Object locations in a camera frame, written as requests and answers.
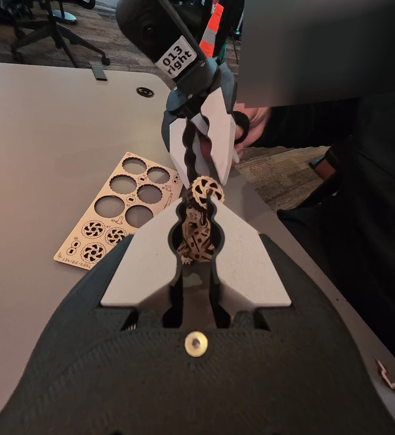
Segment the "wooden gear wheel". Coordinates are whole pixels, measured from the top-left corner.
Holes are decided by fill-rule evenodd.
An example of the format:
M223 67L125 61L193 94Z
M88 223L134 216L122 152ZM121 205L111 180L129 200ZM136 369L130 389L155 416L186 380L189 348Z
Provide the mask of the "wooden gear wheel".
M222 185L219 182L209 176L200 176L192 182L187 190L187 203L190 208L198 212L206 212L208 196L221 203L225 199Z

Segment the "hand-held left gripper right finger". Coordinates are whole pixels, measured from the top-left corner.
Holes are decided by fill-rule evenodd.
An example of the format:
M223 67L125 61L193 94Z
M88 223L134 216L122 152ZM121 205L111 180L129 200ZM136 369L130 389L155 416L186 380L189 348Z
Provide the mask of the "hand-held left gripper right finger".
M214 247L209 297L217 328L229 328L238 312L292 304L261 235L217 199L207 199Z

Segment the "orange traffic cone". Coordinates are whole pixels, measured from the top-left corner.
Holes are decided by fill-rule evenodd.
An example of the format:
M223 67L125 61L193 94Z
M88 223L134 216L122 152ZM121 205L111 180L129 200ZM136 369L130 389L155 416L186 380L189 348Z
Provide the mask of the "orange traffic cone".
M199 43L199 47L206 57L213 57L216 35L220 26L222 14L223 6L218 0L214 1L211 17Z

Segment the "wooden parts sheet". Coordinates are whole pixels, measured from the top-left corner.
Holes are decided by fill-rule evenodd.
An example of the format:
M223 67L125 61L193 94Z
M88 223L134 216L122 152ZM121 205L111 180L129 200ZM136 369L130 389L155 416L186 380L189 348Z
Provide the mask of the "wooden parts sheet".
M176 170L127 152L54 260L92 269L119 242L175 202L182 188Z

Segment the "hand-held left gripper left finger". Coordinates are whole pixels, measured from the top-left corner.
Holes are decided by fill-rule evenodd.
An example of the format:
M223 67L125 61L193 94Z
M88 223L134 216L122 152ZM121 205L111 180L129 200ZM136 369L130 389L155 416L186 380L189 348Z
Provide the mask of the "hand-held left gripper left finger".
M183 263L177 251L186 211L186 200L180 198L135 232L100 301L102 307L152 311L163 327L182 325Z

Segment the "zigzag wooden part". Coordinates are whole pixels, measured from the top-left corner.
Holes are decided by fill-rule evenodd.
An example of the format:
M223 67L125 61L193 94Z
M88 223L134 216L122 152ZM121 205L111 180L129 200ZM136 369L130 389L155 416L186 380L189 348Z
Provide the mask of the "zigzag wooden part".
M388 377L388 370L386 366L378 359L375 359L375 362L378 366L378 374L383 383L395 393L395 382L391 381L391 379Z

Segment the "black office chair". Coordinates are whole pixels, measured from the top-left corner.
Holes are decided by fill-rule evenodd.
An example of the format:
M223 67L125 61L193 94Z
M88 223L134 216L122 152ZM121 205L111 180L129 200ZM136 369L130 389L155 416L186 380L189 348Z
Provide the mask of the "black office chair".
M104 51L95 47L88 41L73 33L69 28L59 23L53 14L51 2L49 0L39 1L39 4L47 12L46 20L24 19L15 21L13 24L16 40L10 45L13 60L24 63L19 48L31 45L35 42L51 37L57 49L63 49L75 68L79 68L78 63L73 57L70 48L65 42L67 39L71 44L83 46L101 55L101 62L104 66L110 65L110 59Z

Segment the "wooden buggy model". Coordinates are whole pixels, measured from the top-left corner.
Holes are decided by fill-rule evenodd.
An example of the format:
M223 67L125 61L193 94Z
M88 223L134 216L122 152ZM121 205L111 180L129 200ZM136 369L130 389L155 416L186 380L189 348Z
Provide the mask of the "wooden buggy model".
M183 241L177 250L183 264L211 261L215 248L210 240L211 223L206 212L198 212L187 203Z

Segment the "person's right forearm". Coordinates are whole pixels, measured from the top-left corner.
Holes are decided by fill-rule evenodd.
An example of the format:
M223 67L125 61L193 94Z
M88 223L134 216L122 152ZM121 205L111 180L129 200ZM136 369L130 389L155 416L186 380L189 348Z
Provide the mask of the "person's right forearm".
M329 147L349 137L360 98L273 107L258 147Z

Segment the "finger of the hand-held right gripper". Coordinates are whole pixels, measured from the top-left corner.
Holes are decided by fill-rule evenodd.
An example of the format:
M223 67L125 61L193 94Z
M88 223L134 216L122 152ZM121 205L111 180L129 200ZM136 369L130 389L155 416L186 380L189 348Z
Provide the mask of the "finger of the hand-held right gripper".
M196 128L187 118L177 118L170 124L170 157L184 184L191 184L198 176L195 139Z
M200 108L200 113L191 119L197 130L211 142L211 160L222 185L225 185L232 161L239 161L234 150L236 124L225 107L221 88L213 91Z

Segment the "person's right hand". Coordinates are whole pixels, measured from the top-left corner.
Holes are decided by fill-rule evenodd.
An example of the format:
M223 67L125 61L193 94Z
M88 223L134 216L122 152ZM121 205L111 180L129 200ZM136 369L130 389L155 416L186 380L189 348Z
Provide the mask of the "person's right hand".
M234 145L237 155L241 159L244 149L250 147L262 136L271 115L271 107L246 108L244 103L236 102L234 111L245 114L250 123L248 135L241 143Z

